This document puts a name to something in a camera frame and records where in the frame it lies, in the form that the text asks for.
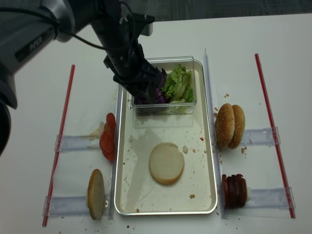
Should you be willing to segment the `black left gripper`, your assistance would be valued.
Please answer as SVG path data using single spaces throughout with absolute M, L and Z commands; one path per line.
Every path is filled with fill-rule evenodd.
M 104 60 L 110 68 L 114 81 L 123 85 L 134 97 L 144 98 L 148 104 L 156 101 L 156 84 L 164 84 L 167 73 L 159 70 L 145 59 L 142 46 L 135 32 L 133 12 L 123 17 L 121 7 L 128 4 L 119 0 L 98 0 L 92 29 L 107 57 Z

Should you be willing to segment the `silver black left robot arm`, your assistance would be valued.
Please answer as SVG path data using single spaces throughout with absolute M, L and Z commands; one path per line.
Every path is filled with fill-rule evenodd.
M 130 12 L 123 16 L 121 0 L 43 0 L 36 10 L 3 7 L 4 13 L 19 16 L 0 29 L 0 148 L 5 149 L 11 133 L 9 109 L 18 106 L 14 76 L 51 41 L 77 38 L 87 25 L 106 52 L 104 64 L 114 81 L 131 95 L 148 102 L 156 100 L 162 73 L 145 58 L 138 37 L 154 17 Z

